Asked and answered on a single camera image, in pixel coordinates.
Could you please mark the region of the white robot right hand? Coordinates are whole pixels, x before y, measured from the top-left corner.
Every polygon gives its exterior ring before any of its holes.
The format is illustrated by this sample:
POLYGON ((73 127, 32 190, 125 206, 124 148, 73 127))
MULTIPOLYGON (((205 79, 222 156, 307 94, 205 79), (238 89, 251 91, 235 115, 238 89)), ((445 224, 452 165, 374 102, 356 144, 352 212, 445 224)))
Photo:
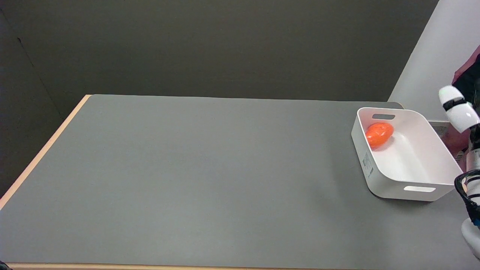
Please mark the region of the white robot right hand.
POLYGON ((463 94, 452 85, 441 88, 438 94, 451 126, 460 134, 468 132, 466 170, 479 170, 479 100, 475 98, 474 103, 467 102, 463 94))

